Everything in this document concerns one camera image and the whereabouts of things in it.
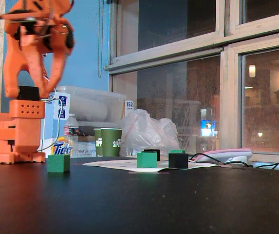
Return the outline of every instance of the window glass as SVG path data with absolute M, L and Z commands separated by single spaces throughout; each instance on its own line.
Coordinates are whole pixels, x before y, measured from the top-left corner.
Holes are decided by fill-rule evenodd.
M 279 50 L 243 57 L 243 147 L 279 153 Z
M 242 0 L 242 23 L 279 15 L 279 0 Z
M 219 149 L 220 56 L 116 75 L 113 90 L 152 118 L 170 118 L 188 153 Z
M 120 0 L 117 55 L 215 31 L 216 0 Z

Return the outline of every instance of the water bottle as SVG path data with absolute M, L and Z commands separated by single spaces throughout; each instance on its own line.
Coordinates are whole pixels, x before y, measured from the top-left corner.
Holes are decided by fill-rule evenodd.
M 79 123 L 75 119 L 75 114 L 69 114 L 64 130 L 64 135 L 69 141 L 66 145 L 66 154 L 70 154 L 70 157 L 76 157 L 75 152 L 77 152 L 77 141 L 79 139 Z

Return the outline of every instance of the black cube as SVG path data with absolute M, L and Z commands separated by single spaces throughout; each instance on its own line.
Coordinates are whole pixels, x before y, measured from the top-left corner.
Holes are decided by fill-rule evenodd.
M 145 149 L 144 152 L 156 152 L 157 153 L 157 161 L 160 161 L 160 150 L 157 150 L 157 149 Z
M 187 169 L 188 168 L 188 154 L 168 154 L 168 167 Z

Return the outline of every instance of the plastic storage bin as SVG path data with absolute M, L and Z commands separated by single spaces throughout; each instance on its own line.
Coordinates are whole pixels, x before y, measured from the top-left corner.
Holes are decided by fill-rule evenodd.
M 70 113 L 77 121 L 118 123 L 123 117 L 126 95 L 75 86 L 58 86 L 71 95 Z

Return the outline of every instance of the white plastic bag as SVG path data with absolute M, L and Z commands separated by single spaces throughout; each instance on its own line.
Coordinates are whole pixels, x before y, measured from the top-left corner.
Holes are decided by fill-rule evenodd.
M 122 140 L 120 156 L 136 155 L 144 149 L 160 149 L 168 156 L 179 149 L 176 125 L 168 118 L 150 118 L 146 110 L 135 110 L 121 120 Z

